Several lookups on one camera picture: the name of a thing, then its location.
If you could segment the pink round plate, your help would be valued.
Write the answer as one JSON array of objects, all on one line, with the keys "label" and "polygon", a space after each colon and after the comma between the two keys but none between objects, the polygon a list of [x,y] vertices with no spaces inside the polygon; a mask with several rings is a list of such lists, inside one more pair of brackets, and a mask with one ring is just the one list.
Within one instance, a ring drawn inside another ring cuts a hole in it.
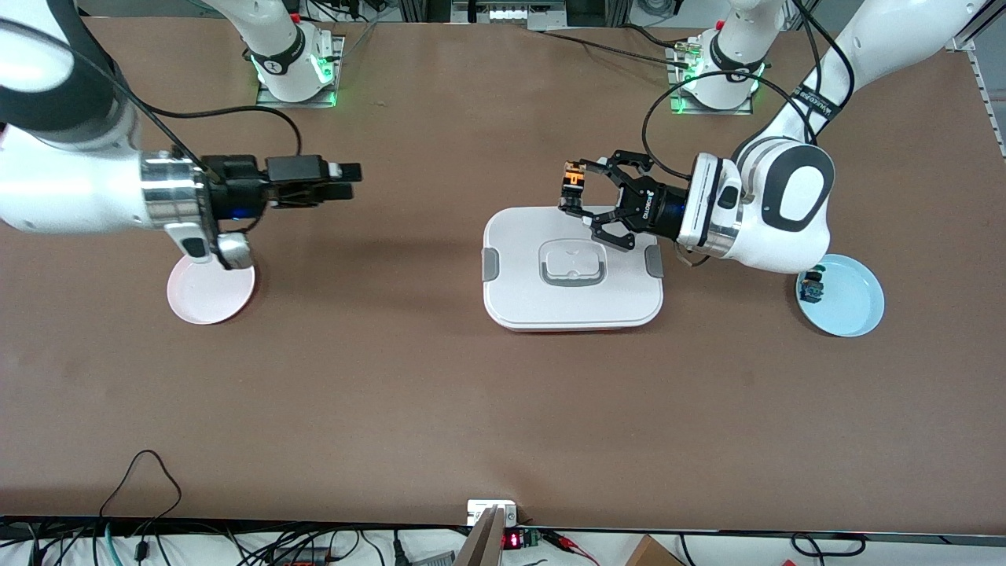
[{"label": "pink round plate", "polygon": [[169,308],[190,325],[219,325],[252,302],[258,282],[255,267],[226,270],[217,262],[195,263],[184,255],[166,282]]}]

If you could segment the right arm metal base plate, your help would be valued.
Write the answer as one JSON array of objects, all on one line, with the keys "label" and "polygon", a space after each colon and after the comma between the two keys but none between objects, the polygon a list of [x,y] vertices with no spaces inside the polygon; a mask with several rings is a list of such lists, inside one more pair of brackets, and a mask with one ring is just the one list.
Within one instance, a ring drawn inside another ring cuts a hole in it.
[{"label": "right arm metal base plate", "polygon": [[284,75],[266,74],[255,64],[259,80],[256,103],[275,108],[330,108],[337,90],[345,37],[320,30],[309,55],[304,55]]}]

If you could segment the white socket plate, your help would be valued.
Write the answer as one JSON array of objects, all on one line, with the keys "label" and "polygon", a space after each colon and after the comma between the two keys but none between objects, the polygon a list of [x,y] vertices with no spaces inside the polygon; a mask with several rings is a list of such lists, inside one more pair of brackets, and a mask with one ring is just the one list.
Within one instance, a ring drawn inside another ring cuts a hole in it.
[{"label": "white socket plate", "polygon": [[482,513],[501,508],[505,512],[505,526],[516,527],[518,524],[518,506],[512,499],[468,499],[466,506],[466,526],[473,527],[480,520]]}]

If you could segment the aluminium profile post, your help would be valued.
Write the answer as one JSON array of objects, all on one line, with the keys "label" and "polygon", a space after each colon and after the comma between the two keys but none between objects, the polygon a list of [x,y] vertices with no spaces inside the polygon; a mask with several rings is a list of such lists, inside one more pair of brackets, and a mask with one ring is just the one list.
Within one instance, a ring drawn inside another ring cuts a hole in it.
[{"label": "aluminium profile post", "polygon": [[501,566],[507,516],[506,505],[499,504],[486,506],[478,513],[478,519],[452,566]]}]

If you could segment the aluminium frame with label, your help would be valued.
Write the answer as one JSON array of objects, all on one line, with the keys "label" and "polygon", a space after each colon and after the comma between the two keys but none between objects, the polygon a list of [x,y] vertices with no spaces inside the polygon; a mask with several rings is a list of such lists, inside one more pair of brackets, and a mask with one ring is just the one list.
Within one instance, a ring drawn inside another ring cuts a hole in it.
[{"label": "aluminium frame with label", "polygon": [[633,0],[442,0],[449,23],[509,24],[528,30],[617,28]]}]

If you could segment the light blue round plate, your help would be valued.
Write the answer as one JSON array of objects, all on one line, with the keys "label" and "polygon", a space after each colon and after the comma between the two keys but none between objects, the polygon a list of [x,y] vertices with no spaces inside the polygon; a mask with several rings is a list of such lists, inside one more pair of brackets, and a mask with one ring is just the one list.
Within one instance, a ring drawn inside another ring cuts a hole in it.
[{"label": "light blue round plate", "polygon": [[[812,268],[818,264],[826,267],[824,297],[819,303],[808,304],[798,301],[795,294],[802,317],[830,336],[865,336],[876,329],[885,311],[883,286],[876,274],[848,255],[829,253]],[[804,272],[795,276],[794,290]]]}]

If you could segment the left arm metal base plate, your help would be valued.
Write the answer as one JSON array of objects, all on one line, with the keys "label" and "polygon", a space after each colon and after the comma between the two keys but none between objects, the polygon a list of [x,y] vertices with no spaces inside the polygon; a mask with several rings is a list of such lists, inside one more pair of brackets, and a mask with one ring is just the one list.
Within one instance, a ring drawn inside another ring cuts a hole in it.
[{"label": "left arm metal base plate", "polygon": [[[665,48],[665,55],[670,61],[667,65],[669,86],[711,71],[711,67],[704,64],[701,48],[696,44],[679,42]],[[750,115],[758,82],[745,79],[743,84],[745,93],[740,99],[739,83],[731,83],[723,76],[715,76],[710,85],[694,80],[670,96],[670,108],[678,114]]]}]

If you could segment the orange push-button switch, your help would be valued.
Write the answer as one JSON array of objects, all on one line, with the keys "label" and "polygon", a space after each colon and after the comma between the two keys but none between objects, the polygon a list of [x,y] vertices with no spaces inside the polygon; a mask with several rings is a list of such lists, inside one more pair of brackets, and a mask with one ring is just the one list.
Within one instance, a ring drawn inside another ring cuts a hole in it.
[{"label": "orange push-button switch", "polygon": [[583,216],[582,193],[586,183],[586,166],[581,162],[565,161],[563,186],[558,208],[564,214]]}]

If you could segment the brown cardboard box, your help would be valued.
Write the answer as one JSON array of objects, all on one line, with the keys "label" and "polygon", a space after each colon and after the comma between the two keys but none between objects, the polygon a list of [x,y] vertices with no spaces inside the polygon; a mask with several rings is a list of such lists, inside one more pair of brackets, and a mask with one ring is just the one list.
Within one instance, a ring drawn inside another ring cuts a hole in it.
[{"label": "brown cardboard box", "polygon": [[656,538],[643,535],[624,566],[688,566]]}]

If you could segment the white lidded lunch box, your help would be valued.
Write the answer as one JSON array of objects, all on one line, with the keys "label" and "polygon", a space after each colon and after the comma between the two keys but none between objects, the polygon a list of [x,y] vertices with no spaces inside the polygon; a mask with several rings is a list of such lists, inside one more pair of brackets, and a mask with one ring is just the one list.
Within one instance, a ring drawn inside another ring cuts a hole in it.
[{"label": "white lidded lunch box", "polygon": [[663,255],[641,233],[624,251],[592,240],[558,208],[496,212],[483,232],[483,304],[513,331],[593,331],[647,325],[663,306]]}]

